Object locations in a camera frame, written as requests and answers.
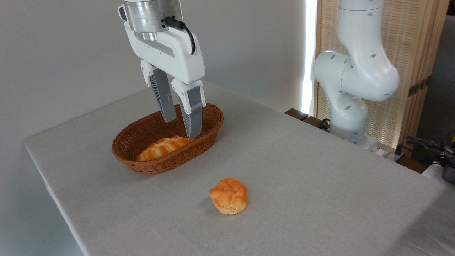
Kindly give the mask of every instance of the electrical cable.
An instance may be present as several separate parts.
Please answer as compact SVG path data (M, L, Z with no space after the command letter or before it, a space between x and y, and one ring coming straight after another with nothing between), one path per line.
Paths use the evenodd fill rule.
M398 145L401 146L402 148L404 148L404 149L410 151L410 152L413 152L413 153L415 153L415 154L417 154L417 155L423 157L423 158L430 159L430 160L432 160L433 162L438 162L438 163L440 163L440 164L447 164L447 165L449 165L450 167L455 168L455 162L454 162L454 161L450 161L450 160L446 160L447 158L445 158L445 157L431 157L431 156L427 156L427 155L424 155L424 154L422 154L422 153L420 153L420 152L417 152L417 151L415 151L415 150L412 150L412 149L410 149L410 148L408 148L408 147L405 147L404 145L401 145L401 144L398 144Z
M324 118L324 119L322 119L322 122L321 122L321 125L319 126L319 129L325 128L326 130L328 130L329 126L330 126L330 119Z
M194 42L194 37L191 31L187 28L187 26L183 26L183 28L187 31L188 35L190 36L190 41L191 41L191 55L194 54L194 51L196 50L196 43Z
M180 21L180 20L176 20L175 17L167 17L165 20L164 20L164 23L166 25L168 25L169 27L173 27L175 29L180 29L180 30L185 30L187 33L188 33L188 36L190 37L190 42L191 42L191 55L194 54L195 50L196 50L196 42L194 41L194 37L193 37L193 34L191 33L191 31L187 28L187 26L185 25L185 23L183 21Z

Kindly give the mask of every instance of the table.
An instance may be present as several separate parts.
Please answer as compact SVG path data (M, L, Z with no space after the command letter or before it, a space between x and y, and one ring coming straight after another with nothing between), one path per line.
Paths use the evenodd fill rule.
M218 86L204 89L224 113L218 139L162 174L134 173L111 152L119 131L158 111L151 90L26 140L84 254L455 253L453 189ZM226 177L248 187L238 215L220 214L208 197Z

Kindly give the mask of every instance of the brown wicker basket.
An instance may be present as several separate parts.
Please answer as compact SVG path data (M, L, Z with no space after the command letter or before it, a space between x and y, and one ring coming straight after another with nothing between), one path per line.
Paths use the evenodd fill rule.
M186 137L180 106L175 105L177 119L165 123L161 113L155 112L125 127L112 142L114 156L131 170L140 174L158 174L174 169L209 149L217 138L224 117L221 110L210 103L202 108L201 135L185 146L160 158L136 162L139 153L161 138L175 135Z

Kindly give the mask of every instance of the bread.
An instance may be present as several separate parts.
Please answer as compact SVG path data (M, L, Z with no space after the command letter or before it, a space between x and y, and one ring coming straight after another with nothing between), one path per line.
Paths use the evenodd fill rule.
M234 178L220 181L216 188L208 192L215 207L224 215L234 215L246 209L248 190Z
M136 157L136 162L150 161L165 156L188 144L188 142L188 138L183 138L178 135L172 138L161 138L156 143L150 144L146 150L142 151Z

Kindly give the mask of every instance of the white robotic arm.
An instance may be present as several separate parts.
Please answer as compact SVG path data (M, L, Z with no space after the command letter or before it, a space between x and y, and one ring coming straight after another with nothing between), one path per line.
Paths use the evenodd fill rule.
M142 60L146 85L153 89L164 120L176 118L167 74L180 99L189 139L202 127L206 106L201 78L204 60L196 36L182 22L179 0L126 0L118 7L134 53Z
M382 45L383 11L384 0L339 0L337 35L348 53L325 51L313 67L329 101L330 133L373 152L378 142L366 135L368 108L361 98L385 101L399 86Z

